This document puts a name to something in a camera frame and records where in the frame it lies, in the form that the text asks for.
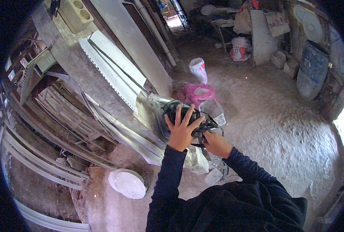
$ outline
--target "hand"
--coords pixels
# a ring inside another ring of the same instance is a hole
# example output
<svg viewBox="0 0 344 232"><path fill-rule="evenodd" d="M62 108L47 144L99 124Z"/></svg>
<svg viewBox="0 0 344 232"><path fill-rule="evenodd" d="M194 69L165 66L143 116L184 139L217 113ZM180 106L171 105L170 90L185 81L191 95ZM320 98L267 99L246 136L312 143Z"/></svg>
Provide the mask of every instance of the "hand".
<svg viewBox="0 0 344 232"><path fill-rule="evenodd" d="M204 146L207 151L225 159L230 156L233 146L230 146L222 135L209 131L206 131L203 134L207 140L204 142Z"/></svg>
<svg viewBox="0 0 344 232"><path fill-rule="evenodd" d="M176 151L184 151L190 145L190 143L193 142L194 138L191 136L191 133L199 126L200 123L202 123L205 118L205 116L202 116L188 126L189 120L194 111L194 107L194 105L190 106L185 118L181 122L181 105L178 105L174 125L169 120L168 115L165 114L166 123L171 131L169 146Z"/></svg>

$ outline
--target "beige power socket box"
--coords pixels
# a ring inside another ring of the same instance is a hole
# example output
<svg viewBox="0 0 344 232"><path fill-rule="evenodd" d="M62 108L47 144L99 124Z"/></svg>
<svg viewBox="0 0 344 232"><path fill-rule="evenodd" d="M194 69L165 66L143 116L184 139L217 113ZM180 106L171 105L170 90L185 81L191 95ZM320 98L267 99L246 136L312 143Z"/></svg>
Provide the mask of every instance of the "beige power socket box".
<svg viewBox="0 0 344 232"><path fill-rule="evenodd" d="M45 0L45 6L50 8L50 5L51 1ZM73 34L81 32L93 22L92 15L81 0L61 0L58 12Z"/></svg>

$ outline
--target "person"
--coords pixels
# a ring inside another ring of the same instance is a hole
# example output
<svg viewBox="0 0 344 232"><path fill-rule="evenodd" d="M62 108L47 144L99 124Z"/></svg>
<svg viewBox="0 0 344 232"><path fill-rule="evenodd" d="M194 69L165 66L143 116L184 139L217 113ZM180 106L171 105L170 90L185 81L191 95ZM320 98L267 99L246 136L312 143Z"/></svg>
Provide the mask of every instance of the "person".
<svg viewBox="0 0 344 232"><path fill-rule="evenodd" d="M189 200L179 199L186 148L192 131L204 120L191 125L194 105L181 121L181 105L174 124L166 115L171 131L158 180L151 197L146 231L302 231L307 200L292 198L283 185L248 156L216 133L205 132L206 149L223 161L242 182L214 185Z"/></svg>

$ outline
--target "white board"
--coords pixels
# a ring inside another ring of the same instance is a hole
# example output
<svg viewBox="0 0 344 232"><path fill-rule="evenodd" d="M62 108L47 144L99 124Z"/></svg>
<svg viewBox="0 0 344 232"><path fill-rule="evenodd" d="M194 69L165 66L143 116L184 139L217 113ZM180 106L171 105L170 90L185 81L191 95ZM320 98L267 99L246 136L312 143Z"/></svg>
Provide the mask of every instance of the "white board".
<svg viewBox="0 0 344 232"><path fill-rule="evenodd" d="M269 30L262 10L251 10L253 59L256 66L269 62L274 52L278 51L277 39Z"/></svg>
<svg viewBox="0 0 344 232"><path fill-rule="evenodd" d="M100 73L109 82L111 87L124 100L125 103L137 114L136 99L141 89L129 79L111 60L106 58L104 54L97 51L89 44L88 38L91 40L111 59L113 59L129 76L131 76L141 86L145 84L146 78L132 64L132 62L120 51L104 34L99 30L87 38L80 39L79 44L94 63Z"/></svg>
<svg viewBox="0 0 344 232"><path fill-rule="evenodd" d="M172 95L172 80L132 17L118 0L91 0L158 94Z"/></svg>

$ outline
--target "concrete floor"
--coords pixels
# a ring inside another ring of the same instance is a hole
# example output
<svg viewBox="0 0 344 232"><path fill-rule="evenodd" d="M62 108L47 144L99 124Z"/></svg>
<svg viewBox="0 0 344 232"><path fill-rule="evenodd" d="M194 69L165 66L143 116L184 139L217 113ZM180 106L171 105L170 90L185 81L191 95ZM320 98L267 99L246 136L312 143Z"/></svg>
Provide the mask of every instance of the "concrete floor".
<svg viewBox="0 0 344 232"><path fill-rule="evenodd" d="M342 178L342 158L338 152L341 141L335 137L331 124L318 117L318 104L300 98L295 81L271 64L253 68L251 60L234 62L222 49L214 49L212 40L186 37L181 41L185 41L179 46L182 60L171 73L174 89L189 82L197 83L188 64L193 58L203 58L208 85L215 88L225 110L225 138L276 176L293 197L308 199L304 229L312 229L311 224L321 211L318 208L313 211L310 183L327 158L332 163L335 182L326 179L318 194L334 196ZM108 184L109 170L91 167L91 181L81 192L83 212L78 214L84 215L92 231L144 231L152 187L160 167L148 165L136 151L122 144L103 155L137 171L149 191L143 199L128 199ZM206 189L203 178L204 175L184 169L180 197L189 199Z"/></svg>

